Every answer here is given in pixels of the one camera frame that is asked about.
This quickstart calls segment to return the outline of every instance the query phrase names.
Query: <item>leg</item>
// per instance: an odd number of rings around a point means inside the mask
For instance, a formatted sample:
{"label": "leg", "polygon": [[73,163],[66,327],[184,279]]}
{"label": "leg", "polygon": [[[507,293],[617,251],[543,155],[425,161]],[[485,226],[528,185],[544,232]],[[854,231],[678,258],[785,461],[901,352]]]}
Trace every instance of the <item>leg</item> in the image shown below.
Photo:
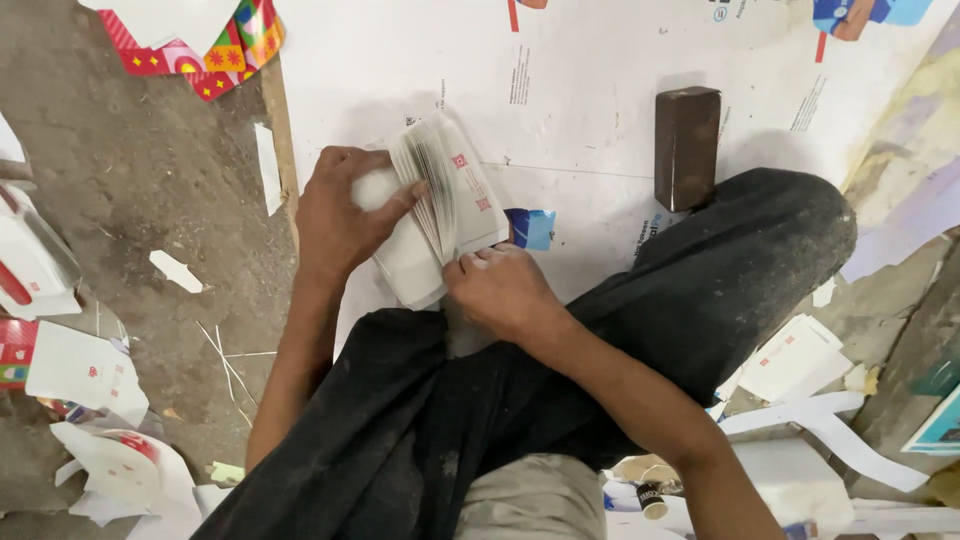
{"label": "leg", "polygon": [[856,238],[843,196],[815,176],[754,169],[644,244],[634,268],[567,308],[702,405],[762,339],[839,270]]}

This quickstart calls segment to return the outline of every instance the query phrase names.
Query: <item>black trousers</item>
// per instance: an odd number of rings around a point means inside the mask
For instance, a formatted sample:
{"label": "black trousers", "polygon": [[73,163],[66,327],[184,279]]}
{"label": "black trousers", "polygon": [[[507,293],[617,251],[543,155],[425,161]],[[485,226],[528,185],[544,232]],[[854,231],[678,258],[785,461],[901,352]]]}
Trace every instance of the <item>black trousers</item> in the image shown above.
{"label": "black trousers", "polygon": [[[710,406],[855,237],[832,185],[755,169],[567,308]],[[512,344],[446,360],[445,327],[437,312],[363,317],[297,424],[194,538],[448,539],[470,483],[526,454],[599,469],[643,453],[590,395]]]}

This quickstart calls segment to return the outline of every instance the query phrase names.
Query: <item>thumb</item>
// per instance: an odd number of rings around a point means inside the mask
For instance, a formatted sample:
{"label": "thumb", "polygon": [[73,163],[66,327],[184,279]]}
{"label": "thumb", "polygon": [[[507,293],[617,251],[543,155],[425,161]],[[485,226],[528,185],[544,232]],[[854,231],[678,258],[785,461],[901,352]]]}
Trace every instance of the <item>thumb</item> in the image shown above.
{"label": "thumb", "polygon": [[373,219],[392,231],[396,223],[407,215],[417,200],[426,195],[427,191],[426,181],[401,187],[380,209],[371,212]]}

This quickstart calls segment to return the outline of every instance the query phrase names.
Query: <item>fingernail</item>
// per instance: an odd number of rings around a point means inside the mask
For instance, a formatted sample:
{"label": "fingernail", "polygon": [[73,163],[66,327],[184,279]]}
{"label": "fingernail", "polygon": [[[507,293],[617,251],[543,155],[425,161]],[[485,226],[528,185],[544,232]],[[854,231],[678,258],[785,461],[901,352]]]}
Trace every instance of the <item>fingernail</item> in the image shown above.
{"label": "fingernail", "polygon": [[414,185],[414,188],[413,188],[414,197],[417,197],[418,199],[422,199],[427,194],[427,191],[429,190],[430,189],[427,187],[426,181],[421,180],[416,185]]}

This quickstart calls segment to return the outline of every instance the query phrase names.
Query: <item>colorful patterned paper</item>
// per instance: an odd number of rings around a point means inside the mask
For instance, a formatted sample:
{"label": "colorful patterned paper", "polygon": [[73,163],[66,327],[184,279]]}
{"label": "colorful patterned paper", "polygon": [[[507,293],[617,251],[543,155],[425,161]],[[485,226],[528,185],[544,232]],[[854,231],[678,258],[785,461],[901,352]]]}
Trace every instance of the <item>colorful patterned paper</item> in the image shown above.
{"label": "colorful patterned paper", "polygon": [[27,385],[39,323],[0,319],[0,390]]}
{"label": "colorful patterned paper", "polygon": [[204,101],[212,101],[249,79],[283,44],[283,25],[276,16],[273,0],[243,0],[233,21],[239,30],[246,69],[240,73],[183,74]]}
{"label": "colorful patterned paper", "polygon": [[247,68],[240,35],[233,20],[224,27],[214,46],[201,57],[179,39],[156,50],[140,47],[115,12],[99,10],[97,13],[104,21],[120,61],[131,75],[243,71]]}

